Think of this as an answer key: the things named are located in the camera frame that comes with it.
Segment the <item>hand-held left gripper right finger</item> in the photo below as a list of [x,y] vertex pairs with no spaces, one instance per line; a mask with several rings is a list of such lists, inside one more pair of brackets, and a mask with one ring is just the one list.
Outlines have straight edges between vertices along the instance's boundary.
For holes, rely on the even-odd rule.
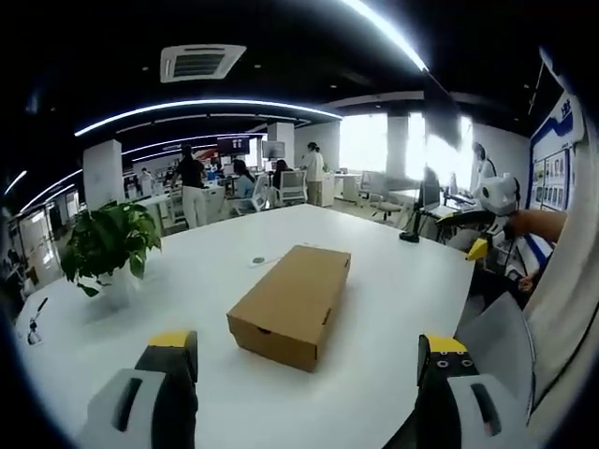
[[417,448],[530,448],[517,399],[478,371],[466,346],[431,333],[418,337]]

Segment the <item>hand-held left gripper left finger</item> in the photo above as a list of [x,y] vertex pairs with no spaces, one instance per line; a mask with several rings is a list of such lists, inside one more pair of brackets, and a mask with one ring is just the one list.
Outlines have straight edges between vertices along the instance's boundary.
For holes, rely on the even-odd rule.
[[197,332],[153,336],[132,369],[92,397],[80,448],[193,448],[197,422]]

